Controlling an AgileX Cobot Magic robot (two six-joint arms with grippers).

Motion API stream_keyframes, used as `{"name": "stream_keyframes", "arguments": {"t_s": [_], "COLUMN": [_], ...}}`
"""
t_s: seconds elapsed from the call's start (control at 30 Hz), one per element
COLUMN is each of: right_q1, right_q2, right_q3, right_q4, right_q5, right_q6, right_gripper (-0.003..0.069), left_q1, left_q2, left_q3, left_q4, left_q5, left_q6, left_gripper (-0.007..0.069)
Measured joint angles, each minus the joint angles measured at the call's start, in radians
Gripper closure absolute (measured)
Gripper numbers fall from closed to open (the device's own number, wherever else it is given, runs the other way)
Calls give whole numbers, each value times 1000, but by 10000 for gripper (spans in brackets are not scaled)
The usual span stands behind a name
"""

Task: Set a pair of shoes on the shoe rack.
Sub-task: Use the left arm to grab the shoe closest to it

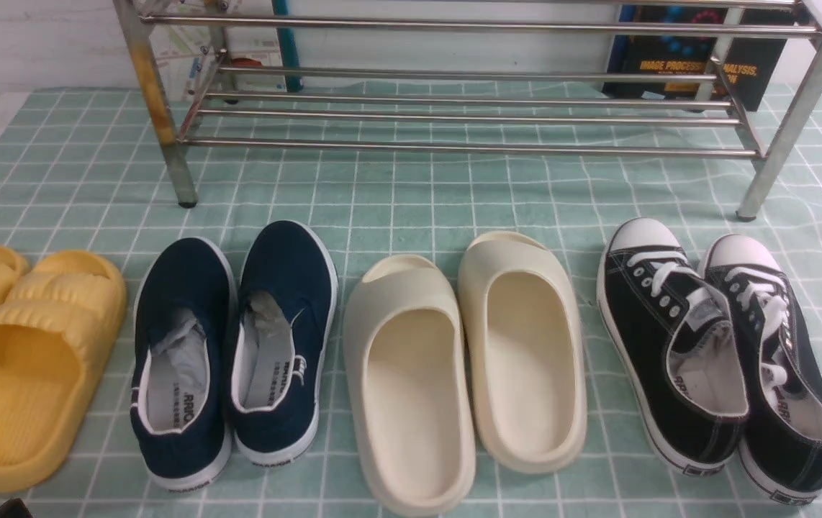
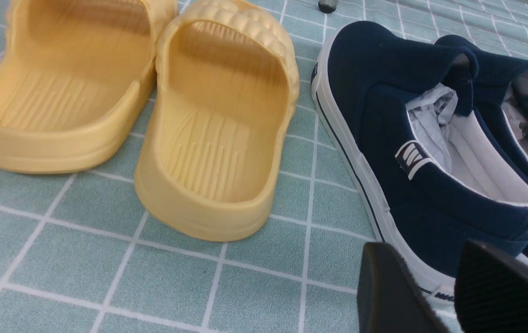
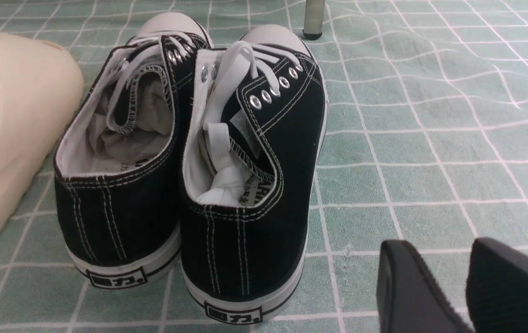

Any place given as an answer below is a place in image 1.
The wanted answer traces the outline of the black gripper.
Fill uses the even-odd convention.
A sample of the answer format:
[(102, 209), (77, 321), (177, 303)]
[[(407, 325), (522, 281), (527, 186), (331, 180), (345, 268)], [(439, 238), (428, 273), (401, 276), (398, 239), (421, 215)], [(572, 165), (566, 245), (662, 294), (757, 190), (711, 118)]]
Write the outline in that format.
[(0, 518), (33, 518), (32, 512), (28, 509), (21, 498), (7, 499), (0, 505)]

